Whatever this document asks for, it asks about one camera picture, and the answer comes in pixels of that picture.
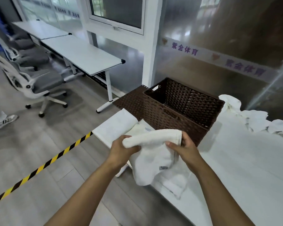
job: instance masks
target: chair backrest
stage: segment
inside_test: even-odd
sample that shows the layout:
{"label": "chair backrest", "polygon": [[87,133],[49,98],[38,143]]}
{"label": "chair backrest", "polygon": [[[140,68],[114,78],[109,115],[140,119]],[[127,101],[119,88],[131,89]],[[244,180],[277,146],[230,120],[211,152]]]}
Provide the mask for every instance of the chair backrest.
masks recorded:
{"label": "chair backrest", "polygon": [[4,49],[5,55],[8,60],[13,61],[19,56],[20,47],[14,41],[10,41],[9,37],[0,28],[0,45]]}
{"label": "chair backrest", "polygon": [[31,89],[26,88],[29,79],[25,75],[21,74],[16,63],[10,62],[0,56],[0,67],[16,90],[22,91],[24,94],[26,94],[28,90],[31,91]]}

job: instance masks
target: person's left hand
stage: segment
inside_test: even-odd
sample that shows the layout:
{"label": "person's left hand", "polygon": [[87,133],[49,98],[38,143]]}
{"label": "person's left hand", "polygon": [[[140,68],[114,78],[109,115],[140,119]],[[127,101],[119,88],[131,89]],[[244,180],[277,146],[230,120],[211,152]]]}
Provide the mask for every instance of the person's left hand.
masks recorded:
{"label": "person's left hand", "polygon": [[107,162],[110,163],[115,169],[121,169],[129,160],[130,156],[140,151],[140,146],[125,148],[122,141],[131,136],[122,135],[112,142],[110,154]]}

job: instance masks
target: floor tape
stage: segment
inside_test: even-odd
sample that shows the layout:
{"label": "floor tape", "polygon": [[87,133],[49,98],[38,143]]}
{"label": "floor tape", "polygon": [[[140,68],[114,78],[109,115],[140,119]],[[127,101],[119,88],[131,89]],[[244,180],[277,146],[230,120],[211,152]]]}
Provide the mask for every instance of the floor tape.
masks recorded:
{"label": "floor tape", "polygon": [[60,153],[58,153],[55,157],[53,157],[52,159],[48,160],[44,165],[40,166],[38,169],[34,170],[32,173],[30,173],[30,175],[28,175],[27,177],[23,178],[21,181],[17,182],[14,186],[12,186],[11,188],[9,188],[8,190],[6,190],[4,193],[2,193],[0,195],[0,200],[2,200],[3,198],[7,197],[8,195],[10,195],[13,191],[15,191],[17,188],[19,188],[20,186],[22,186],[24,183],[26,183],[29,179],[31,179],[32,177],[34,177],[35,175],[37,175],[38,173],[40,173],[40,171],[44,170],[46,167],[48,167],[51,163],[54,163],[58,158],[60,158],[61,156],[65,155],[67,152],[69,152],[72,148],[74,148],[75,146],[79,145],[80,143],[82,143],[84,140],[86,140],[87,138],[89,138],[92,135],[92,132],[88,133],[87,135],[83,136],[82,138],[78,139],[75,143],[71,144],[68,148],[66,148],[65,150],[61,151]]}

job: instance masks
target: white shoe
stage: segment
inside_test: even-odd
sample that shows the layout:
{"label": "white shoe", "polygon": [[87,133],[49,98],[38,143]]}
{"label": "white shoe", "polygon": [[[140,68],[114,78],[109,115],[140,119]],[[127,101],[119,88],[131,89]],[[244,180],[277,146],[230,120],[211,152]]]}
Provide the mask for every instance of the white shoe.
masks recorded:
{"label": "white shoe", "polygon": [[14,122],[18,118],[19,118],[19,116],[17,116],[17,115],[7,116],[3,121],[0,122],[0,128],[3,128],[5,125],[7,125],[11,122]]}

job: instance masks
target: white window frame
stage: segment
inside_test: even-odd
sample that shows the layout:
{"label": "white window frame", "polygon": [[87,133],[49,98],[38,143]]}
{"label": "white window frame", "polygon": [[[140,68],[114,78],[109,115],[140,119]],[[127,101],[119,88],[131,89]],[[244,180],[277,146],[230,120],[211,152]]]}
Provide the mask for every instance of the white window frame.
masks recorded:
{"label": "white window frame", "polygon": [[127,24],[123,24],[123,23],[120,23],[120,22],[116,22],[116,21],[109,20],[109,19],[106,19],[106,18],[103,18],[103,17],[100,17],[100,16],[93,15],[92,10],[91,10],[91,0],[86,0],[86,2],[87,2],[87,8],[88,8],[88,15],[89,15],[89,18],[91,20],[96,20],[98,22],[102,22],[104,24],[108,24],[108,25],[111,25],[113,27],[117,27],[117,28],[120,28],[120,29],[131,31],[131,32],[134,32],[134,33],[137,33],[137,34],[141,34],[141,35],[144,34],[144,15],[145,15],[146,0],[142,0],[141,28],[137,28],[137,27],[134,27],[134,26],[130,26],[130,25],[127,25]]}

